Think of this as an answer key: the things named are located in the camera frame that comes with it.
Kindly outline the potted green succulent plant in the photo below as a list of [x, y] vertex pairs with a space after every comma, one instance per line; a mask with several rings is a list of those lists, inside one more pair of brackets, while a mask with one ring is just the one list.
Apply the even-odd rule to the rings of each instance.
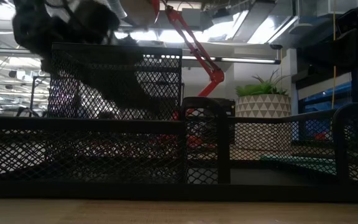
[[[235, 87], [235, 117], [283, 118], [291, 115], [291, 98], [282, 87], [285, 78], [274, 70], [258, 82]], [[283, 152], [290, 143], [290, 125], [285, 123], [237, 123], [235, 143], [241, 149], [259, 152]]]

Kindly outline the black background box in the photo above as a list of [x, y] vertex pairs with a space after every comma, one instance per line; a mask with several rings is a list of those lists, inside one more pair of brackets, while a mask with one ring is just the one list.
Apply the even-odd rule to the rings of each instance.
[[[219, 103], [219, 105], [223, 108], [228, 117], [235, 117], [235, 105], [236, 102], [233, 99], [225, 99], [225, 98], [213, 98], [215, 101]], [[229, 135], [229, 143], [235, 143], [235, 126], [233, 124], [228, 125], [228, 135]]]

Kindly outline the black mesh desk organizer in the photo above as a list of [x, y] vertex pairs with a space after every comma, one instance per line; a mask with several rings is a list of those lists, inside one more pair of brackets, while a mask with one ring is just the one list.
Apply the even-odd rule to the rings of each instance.
[[[160, 110], [120, 109], [72, 74], [51, 77], [46, 117], [0, 116], [0, 197], [358, 202], [358, 103], [283, 118], [228, 117], [213, 98], [183, 97], [182, 52], [126, 47], [126, 65]], [[229, 143], [228, 125], [285, 123], [283, 152]], [[326, 141], [314, 133], [326, 131]], [[336, 175], [261, 161], [334, 159]]]

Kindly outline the sticky note pad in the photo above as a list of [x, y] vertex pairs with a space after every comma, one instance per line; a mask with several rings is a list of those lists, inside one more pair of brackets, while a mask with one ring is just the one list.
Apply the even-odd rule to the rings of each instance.
[[293, 165], [297, 167], [307, 168], [326, 174], [336, 175], [336, 164], [334, 159], [320, 159], [315, 157], [298, 157], [298, 156], [261, 156], [261, 161], [274, 161], [282, 164]]

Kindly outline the fluorescent light tube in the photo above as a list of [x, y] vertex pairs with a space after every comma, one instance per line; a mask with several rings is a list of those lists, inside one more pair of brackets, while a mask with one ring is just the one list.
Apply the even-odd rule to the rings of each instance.
[[281, 60], [261, 59], [261, 58], [234, 58], [234, 57], [211, 57], [214, 62], [225, 63], [256, 63], [256, 64], [281, 64]]

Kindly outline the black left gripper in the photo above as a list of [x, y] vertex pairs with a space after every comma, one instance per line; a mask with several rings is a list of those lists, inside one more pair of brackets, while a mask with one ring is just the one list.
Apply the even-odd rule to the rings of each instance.
[[138, 81], [123, 82], [125, 75], [115, 78], [111, 69], [92, 75], [93, 65], [108, 65], [117, 69], [126, 65], [125, 45], [93, 45], [54, 43], [51, 52], [41, 60], [41, 68], [53, 76], [60, 72], [72, 74], [83, 84], [94, 88], [103, 98], [112, 100], [120, 109], [147, 110], [156, 115], [156, 107]]

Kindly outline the black metal rack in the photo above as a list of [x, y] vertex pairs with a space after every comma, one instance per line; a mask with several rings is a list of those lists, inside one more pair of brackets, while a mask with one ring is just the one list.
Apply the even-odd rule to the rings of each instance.
[[31, 93], [30, 93], [30, 117], [46, 117], [47, 108], [35, 108], [35, 99], [38, 98], [39, 103], [46, 101], [48, 103], [50, 95], [50, 75], [40, 76], [36, 75], [32, 78]]

